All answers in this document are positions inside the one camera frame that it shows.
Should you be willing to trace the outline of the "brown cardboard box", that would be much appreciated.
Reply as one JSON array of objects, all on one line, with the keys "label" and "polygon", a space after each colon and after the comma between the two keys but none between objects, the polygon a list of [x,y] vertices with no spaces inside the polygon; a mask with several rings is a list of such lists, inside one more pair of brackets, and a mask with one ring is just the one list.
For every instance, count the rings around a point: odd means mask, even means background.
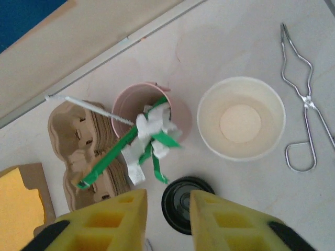
[{"label": "brown cardboard box", "polygon": [[40,199],[44,208],[44,224],[35,228],[33,232],[35,237],[45,227],[55,221],[55,212],[44,175],[43,167],[40,163],[12,166],[3,171],[0,171],[0,178],[15,168],[19,169],[23,179],[23,183],[27,189],[37,189],[39,191]]}]

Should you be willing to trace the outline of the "white thin brush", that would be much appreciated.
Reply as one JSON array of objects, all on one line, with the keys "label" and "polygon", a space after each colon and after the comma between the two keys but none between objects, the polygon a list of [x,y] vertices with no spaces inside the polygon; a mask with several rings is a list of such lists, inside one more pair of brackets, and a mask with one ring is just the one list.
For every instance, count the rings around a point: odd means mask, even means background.
[{"label": "white thin brush", "polygon": [[71,97],[71,96],[64,96],[64,95],[51,95],[51,96],[49,96],[49,95],[47,95],[47,96],[45,96],[45,100],[47,100],[47,101],[49,101],[49,100],[65,100],[65,101],[68,101],[68,102],[73,103],[75,105],[78,105],[82,108],[88,109],[92,112],[98,113],[102,116],[115,119],[115,120],[117,120],[121,123],[127,124],[129,126],[134,125],[134,123],[131,122],[130,120],[127,120],[127,119],[122,118],[118,115],[112,114],[112,113],[104,110],[103,108],[100,108],[100,107],[98,107],[96,105],[93,105],[89,102],[83,101],[81,99],[76,99],[76,98]]}]

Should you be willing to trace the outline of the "pink cup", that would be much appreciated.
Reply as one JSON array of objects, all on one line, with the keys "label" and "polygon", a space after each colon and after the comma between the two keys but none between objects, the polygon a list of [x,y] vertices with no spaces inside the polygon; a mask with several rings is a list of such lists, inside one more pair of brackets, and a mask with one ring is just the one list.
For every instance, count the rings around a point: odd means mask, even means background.
[{"label": "pink cup", "polygon": [[192,114],[188,106],[168,87],[155,82],[142,82],[127,87],[116,98],[112,113],[131,122],[135,122],[138,114],[142,113],[145,105],[153,105],[160,98],[166,97],[171,107],[171,121],[182,131],[179,142],[185,140],[192,128]]}]

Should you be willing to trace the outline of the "black cup lid stack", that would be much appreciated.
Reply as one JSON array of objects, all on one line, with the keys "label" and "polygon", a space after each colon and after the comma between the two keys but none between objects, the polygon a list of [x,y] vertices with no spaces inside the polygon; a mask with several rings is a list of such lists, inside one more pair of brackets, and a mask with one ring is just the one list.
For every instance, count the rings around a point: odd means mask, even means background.
[{"label": "black cup lid stack", "polygon": [[165,189],[161,208],[167,223],[179,233],[191,235],[189,215],[190,195],[193,190],[214,194],[212,187],[199,177],[185,176],[170,183]]}]

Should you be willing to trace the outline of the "brown pulp cup carrier stack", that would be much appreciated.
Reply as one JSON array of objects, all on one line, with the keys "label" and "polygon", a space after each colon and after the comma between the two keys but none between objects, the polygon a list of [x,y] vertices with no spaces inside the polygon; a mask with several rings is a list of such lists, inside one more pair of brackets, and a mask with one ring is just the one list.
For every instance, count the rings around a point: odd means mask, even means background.
[{"label": "brown pulp cup carrier stack", "polygon": [[118,140],[108,117],[65,101],[50,114],[48,132],[54,153],[66,167],[63,189],[70,211],[130,191],[126,167],[119,158],[89,188],[77,187]]}]

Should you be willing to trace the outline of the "green white paper cup stack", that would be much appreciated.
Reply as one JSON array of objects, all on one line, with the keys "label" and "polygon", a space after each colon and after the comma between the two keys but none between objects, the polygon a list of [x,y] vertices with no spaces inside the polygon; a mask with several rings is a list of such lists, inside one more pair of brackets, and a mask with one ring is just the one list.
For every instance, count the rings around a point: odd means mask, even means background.
[{"label": "green white paper cup stack", "polygon": [[209,88],[197,109],[199,134],[218,156],[248,162],[278,145],[286,111],[278,93],[252,77],[231,77]]}]

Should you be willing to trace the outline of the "green white sachet bundle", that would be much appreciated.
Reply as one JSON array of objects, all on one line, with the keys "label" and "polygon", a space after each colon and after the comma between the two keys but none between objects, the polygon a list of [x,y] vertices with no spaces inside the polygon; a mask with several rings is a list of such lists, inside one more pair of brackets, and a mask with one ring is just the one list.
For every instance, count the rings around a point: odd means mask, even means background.
[{"label": "green white sachet bundle", "polygon": [[152,159],[156,179],[168,184],[169,179],[160,170],[160,159],[166,157],[170,149],[181,147],[178,139],[182,135],[182,131],[171,121],[171,116],[171,106],[165,97],[152,106],[145,106],[144,112],[137,115],[133,127],[72,179],[74,186],[89,188],[119,155],[126,163],[133,185],[146,180],[141,165],[149,158]]}]

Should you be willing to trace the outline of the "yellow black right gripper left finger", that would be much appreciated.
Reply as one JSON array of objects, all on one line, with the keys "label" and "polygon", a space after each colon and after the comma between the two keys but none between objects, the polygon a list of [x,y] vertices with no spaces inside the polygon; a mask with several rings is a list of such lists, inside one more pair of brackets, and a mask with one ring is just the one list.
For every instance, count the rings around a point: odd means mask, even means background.
[{"label": "yellow black right gripper left finger", "polygon": [[144,251],[147,191],[132,190],[65,214],[30,242],[30,251]]}]

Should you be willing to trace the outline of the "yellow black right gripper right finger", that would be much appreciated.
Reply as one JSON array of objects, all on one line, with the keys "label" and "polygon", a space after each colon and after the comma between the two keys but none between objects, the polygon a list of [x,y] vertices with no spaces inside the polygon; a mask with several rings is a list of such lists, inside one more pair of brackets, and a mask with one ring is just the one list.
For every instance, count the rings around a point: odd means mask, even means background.
[{"label": "yellow black right gripper right finger", "polygon": [[282,220],[202,190],[189,213],[194,251],[317,251]]}]

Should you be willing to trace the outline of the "yellow napkin stack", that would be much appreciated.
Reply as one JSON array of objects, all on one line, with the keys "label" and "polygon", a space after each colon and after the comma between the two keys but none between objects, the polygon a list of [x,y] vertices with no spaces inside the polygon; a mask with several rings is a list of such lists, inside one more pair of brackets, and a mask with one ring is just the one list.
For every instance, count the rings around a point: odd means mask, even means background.
[{"label": "yellow napkin stack", "polygon": [[0,251],[19,251],[44,224],[44,208],[37,189],[29,190],[18,168],[0,178]]}]

